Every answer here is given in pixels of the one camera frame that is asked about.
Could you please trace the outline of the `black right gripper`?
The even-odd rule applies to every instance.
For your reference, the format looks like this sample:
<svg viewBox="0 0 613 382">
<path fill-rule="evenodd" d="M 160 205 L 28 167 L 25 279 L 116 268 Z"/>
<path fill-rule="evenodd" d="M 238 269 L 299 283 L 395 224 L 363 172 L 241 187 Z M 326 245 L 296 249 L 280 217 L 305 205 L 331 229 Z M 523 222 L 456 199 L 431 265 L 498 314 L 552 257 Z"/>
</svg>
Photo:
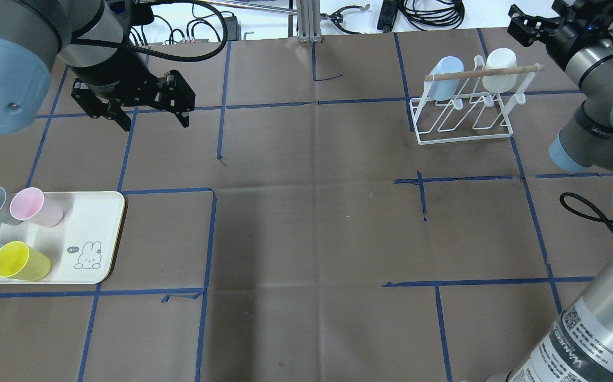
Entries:
<svg viewBox="0 0 613 382">
<path fill-rule="evenodd" d="M 511 5 L 508 34 L 522 46 L 541 41 L 553 59 L 569 59 L 583 48 L 606 42 L 613 46 L 613 1 L 554 1 L 559 15 L 527 15 Z"/>
</svg>

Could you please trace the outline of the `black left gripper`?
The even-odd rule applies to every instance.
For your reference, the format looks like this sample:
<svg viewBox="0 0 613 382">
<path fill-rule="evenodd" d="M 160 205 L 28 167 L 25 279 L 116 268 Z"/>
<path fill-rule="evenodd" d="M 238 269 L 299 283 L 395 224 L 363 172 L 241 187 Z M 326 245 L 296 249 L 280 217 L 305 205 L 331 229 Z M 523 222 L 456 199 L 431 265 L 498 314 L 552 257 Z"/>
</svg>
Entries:
<svg viewBox="0 0 613 382">
<path fill-rule="evenodd" d="M 130 132 L 132 120 L 123 107 L 148 106 L 175 115 L 188 128 L 196 94 L 177 70 L 157 77 L 136 51 L 119 50 L 89 67 L 72 66 L 72 99 L 91 118 L 105 118 Z"/>
</svg>

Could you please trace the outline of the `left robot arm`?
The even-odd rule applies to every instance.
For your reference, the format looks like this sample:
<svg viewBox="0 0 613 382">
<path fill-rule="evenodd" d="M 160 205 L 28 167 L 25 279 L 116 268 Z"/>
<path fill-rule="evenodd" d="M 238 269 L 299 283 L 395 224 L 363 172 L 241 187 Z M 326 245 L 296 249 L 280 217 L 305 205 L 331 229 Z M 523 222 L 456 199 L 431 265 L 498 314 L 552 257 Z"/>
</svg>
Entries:
<svg viewBox="0 0 613 382">
<path fill-rule="evenodd" d="M 130 42 L 132 23 L 152 20 L 132 1 L 0 1 L 0 135 L 33 123 L 57 59 L 76 75 L 71 97 L 89 118 L 129 131 L 125 107 L 146 106 L 188 127 L 190 85 L 176 70 L 153 75 Z"/>
</svg>

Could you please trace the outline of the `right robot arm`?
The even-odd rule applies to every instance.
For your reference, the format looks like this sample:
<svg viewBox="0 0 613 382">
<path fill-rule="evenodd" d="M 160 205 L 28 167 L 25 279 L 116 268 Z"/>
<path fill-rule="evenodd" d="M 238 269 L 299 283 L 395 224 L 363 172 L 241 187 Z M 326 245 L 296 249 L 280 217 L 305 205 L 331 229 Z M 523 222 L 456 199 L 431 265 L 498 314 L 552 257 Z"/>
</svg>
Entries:
<svg viewBox="0 0 613 382">
<path fill-rule="evenodd" d="M 543 43 L 586 96 L 549 156 L 567 172 L 613 171 L 613 1 L 554 1 L 552 10 L 556 17 L 547 19 L 512 5 L 507 29 L 522 46 Z M 594 219 L 613 234 L 613 221 L 600 211 Z M 490 381 L 613 381 L 613 258 L 529 355 Z"/>
</svg>

